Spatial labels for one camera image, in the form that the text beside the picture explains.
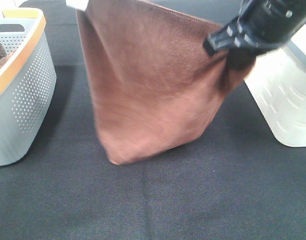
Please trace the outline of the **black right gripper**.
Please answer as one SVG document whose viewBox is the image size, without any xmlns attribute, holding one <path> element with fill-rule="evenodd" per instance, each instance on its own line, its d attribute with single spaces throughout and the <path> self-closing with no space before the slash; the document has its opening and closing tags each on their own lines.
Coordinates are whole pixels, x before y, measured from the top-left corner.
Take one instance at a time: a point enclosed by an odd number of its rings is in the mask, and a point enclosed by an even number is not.
<svg viewBox="0 0 306 240">
<path fill-rule="evenodd" d="M 203 42 L 209 56 L 228 49 L 261 55 L 286 44 L 303 26 L 303 1 L 244 0 L 238 15 Z"/>
</svg>

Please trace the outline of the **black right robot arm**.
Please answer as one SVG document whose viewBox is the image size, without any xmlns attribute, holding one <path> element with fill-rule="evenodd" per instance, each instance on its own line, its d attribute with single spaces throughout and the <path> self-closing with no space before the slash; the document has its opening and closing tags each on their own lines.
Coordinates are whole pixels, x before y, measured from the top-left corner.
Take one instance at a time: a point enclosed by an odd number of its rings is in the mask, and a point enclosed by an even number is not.
<svg viewBox="0 0 306 240">
<path fill-rule="evenodd" d="M 285 45 L 306 24 L 306 0 L 244 0 L 238 15 L 203 42 L 209 56 L 241 49 L 258 56 Z"/>
</svg>

